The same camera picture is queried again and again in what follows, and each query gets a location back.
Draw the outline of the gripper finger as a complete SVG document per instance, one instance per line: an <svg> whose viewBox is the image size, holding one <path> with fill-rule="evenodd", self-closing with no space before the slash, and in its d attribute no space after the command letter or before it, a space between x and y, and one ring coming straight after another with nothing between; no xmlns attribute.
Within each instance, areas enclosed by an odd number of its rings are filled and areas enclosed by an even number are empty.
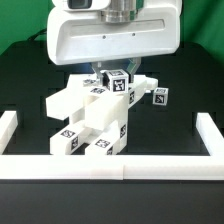
<svg viewBox="0 0 224 224"><path fill-rule="evenodd" d="M91 67L94 73L97 75L97 80L99 81L99 85L103 86L105 84L104 72L102 71L102 63L101 62L93 62Z"/></svg>
<svg viewBox="0 0 224 224"><path fill-rule="evenodd" d="M141 58L131 58L129 60L129 64L126 68L127 73L129 74L129 82L134 82L134 75L136 71L138 70L139 66L141 65Z"/></svg>

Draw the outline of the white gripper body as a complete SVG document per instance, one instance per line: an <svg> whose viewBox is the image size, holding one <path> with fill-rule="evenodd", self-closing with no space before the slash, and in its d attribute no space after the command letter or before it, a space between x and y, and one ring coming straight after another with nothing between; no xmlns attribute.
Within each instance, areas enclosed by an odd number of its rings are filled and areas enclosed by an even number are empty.
<svg viewBox="0 0 224 224"><path fill-rule="evenodd" d="M182 0L52 0L49 58L57 65L169 54L180 43Z"/></svg>

